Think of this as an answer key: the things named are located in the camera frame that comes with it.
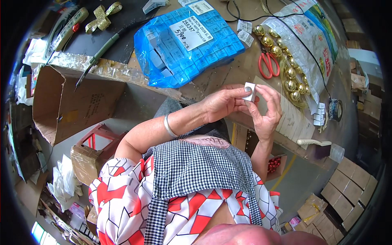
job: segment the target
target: gold glitter ribbon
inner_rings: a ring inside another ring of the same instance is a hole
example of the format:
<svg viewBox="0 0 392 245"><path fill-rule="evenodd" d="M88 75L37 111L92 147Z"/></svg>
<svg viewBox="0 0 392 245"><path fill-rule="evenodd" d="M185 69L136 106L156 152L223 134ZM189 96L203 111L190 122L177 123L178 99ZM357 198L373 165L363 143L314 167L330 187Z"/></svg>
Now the gold glitter ribbon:
<svg viewBox="0 0 392 245"><path fill-rule="evenodd" d="M96 19L88 23L85 27L86 33L91 34L97 28L104 31L111 24L108 16L117 13L121 9L122 5L120 2L113 3L106 11L104 6L99 5L98 8L94 10Z"/></svg>

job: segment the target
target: woman's left hand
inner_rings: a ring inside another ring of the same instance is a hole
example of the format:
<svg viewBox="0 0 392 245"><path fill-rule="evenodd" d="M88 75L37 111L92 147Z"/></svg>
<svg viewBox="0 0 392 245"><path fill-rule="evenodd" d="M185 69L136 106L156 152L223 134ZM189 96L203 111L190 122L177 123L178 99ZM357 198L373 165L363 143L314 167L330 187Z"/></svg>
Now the woman's left hand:
<svg viewBox="0 0 392 245"><path fill-rule="evenodd" d="M250 95L251 92L252 89L250 87L244 88L243 84L232 84L225 85L218 92L205 97L200 102L204 121L206 123L216 122L233 111L248 112L248 107L242 97ZM254 100L256 105L259 100L259 97L256 96Z"/></svg>

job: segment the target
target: scissors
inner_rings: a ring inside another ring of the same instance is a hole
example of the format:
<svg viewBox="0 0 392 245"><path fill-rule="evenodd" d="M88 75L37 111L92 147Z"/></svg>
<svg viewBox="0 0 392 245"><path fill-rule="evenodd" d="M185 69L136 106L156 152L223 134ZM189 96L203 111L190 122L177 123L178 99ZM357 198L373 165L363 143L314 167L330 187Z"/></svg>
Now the scissors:
<svg viewBox="0 0 392 245"><path fill-rule="evenodd" d="M276 73L274 73L273 69L272 69L272 63L271 63L271 57L273 59L273 61L275 62L276 66L278 67L278 71ZM266 64L269 75L267 76L266 74L264 74L263 72L263 68L261 67L261 64L263 63ZM263 46L261 46L261 55L259 57L259 70L260 73L263 75L263 77L265 79L270 79L272 76L279 76L280 73L280 68L279 68L279 63L275 60L275 58L270 55Z"/></svg>

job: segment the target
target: gold ornament ball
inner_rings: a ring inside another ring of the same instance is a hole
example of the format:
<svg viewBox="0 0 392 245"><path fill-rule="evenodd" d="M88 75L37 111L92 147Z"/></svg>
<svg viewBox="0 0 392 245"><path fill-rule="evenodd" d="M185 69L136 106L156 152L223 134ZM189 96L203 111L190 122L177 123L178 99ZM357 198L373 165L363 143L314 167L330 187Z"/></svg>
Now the gold ornament ball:
<svg viewBox="0 0 392 245"><path fill-rule="evenodd" d="M302 74L302 73L303 73L302 69L301 69L299 66L296 67L295 70L296 70L296 72L297 72L298 74Z"/></svg>
<svg viewBox="0 0 392 245"><path fill-rule="evenodd" d="M253 28L253 32L257 35L257 36L265 36L265 29L262 25L257 25Z"/></svg>
<svg viewBox="0 0 392 245"><path fill-rule="evenodd" d="M280 56L282 56L282 49L281 48L279 48L278 46L272 46L271 47L271 55L273 56L273 57L280 57Z"/></svg>
<svg viewBox="0 0 392 245"><path fill-rule="evenodd" d="M272 38L270 38L269 36L263 36L260 40L260 42L266 46L266 47L272 47L272 45L274 44L274 41L272 40Z"/></svg>
<svg viewBox="0 0 392 245"><path fill-rule="evenodd" d="M305 85L305 93L307 94L307 95L310 95L310 88L309 88L309 85Z"/></svg>
<svg viewBox="0 0 392 245"><path fill-rule="evenodd" d="M273 38L280 38L279 34L276 31L272 30L271 28L268 30L268 34Z"/></svg>
<svg viewBox="0 0 392 245"><path fill-rule="evenodd" d="M302 77L302 82L308 85L308 79L306 78L306 76Z"/></svg>
<svg viewBox="0 0 392 245"><path fill-rule="evenodd" d="M285 49L285 54L287 55L287 57L293 57L289 51L289 49Z"/></svg>
<svg viewBox="0 0 392 245"><path fill-rule="evenodd" d="M290 93L290 97L293 101L298 101L301 98L301 94L298 91Z"/></svg>
<svg viewBox="0 0 392 245"><path fill-rule="evenodd" d="M295 72L294 68L290 67L286 70L286 77L289 79L294 79L297 73Z"/></svg>
<svg viewBox="0 0 392 245"><path fill-rule="evenodd" d="M288 60L289 64L291 65L291 67L293 67L293 68L297 68L297 67L298 67L298 65L297 65L297 63L295 62L295 60L294 60L293 57L290 57L290 58L288 58L287 60Z"/></svg>
<svg viewBox="0 0 392 245"><path fill-rule="evenodd" d="M281 38L276 39L276 44L281 48L281 49L286 49L286 45L283 43L283 40Z"/></svg>
<svg viewBox="0 0 392 245"><path fill-rule="evenodd" d="M297 91L298 91L300 94L305 94L305 93L306 93L305 84L303 84L303 83L298 84L298 86L297 86Z"/></svg>
<svg viewBox="0 0 392 245"><path fill-rule="evenodd" d="M288 91L293 92L296 89L297 84L292 80L288 80L285 82L285 87Z"/></svg>

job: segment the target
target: red and white patterned shirt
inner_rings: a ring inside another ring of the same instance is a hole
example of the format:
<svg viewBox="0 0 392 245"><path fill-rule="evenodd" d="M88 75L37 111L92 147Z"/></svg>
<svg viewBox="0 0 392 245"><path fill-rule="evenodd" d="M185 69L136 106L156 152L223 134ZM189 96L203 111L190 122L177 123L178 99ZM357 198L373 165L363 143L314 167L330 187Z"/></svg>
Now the red and white patterned shirt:
<svg viewBox="0 0 392 245"><path fill-rule="evenodd" d="M263 227L280 234L279 193L267 191L253 173ZM109 160L89 188L98 213L97 233L102 245L143 245L154 183L154 156L135 164L126 158ZM247 194L229 189L206 189L169 200L163 244L191 244L223 201L236 223L250 224Z"/></svg>

